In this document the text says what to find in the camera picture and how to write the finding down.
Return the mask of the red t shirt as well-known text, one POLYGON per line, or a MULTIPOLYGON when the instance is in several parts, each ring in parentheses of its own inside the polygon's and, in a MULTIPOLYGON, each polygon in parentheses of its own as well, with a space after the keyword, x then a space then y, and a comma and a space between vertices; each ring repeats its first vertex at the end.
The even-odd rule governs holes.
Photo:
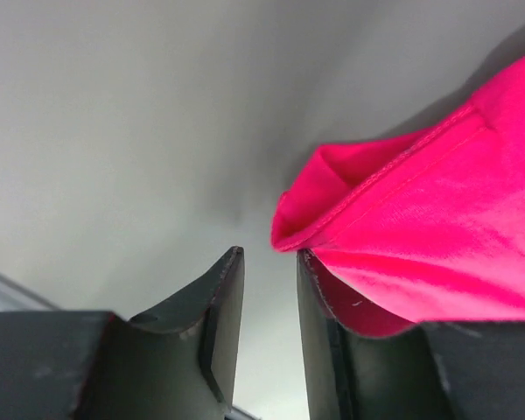
POLYGON ((525 321, 525 57, 431 128, 318 147, 270 242, 317 257, 340 322, 363 336, 525 321))

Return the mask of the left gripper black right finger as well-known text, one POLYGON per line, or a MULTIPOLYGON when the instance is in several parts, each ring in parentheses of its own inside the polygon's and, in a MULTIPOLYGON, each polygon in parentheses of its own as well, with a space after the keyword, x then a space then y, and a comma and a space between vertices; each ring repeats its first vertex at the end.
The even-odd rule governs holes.
POLYGON ((412 324, 297 254, 313 419, 525 419, 525 322, 412 324))

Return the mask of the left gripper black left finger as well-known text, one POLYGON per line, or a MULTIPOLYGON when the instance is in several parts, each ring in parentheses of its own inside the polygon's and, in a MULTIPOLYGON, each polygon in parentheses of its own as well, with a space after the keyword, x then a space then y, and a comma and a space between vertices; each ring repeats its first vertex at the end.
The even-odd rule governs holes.
POLYGON ((0 419, 223 419, 244 251, 129 319, 62 310, 0 276, 0 419))

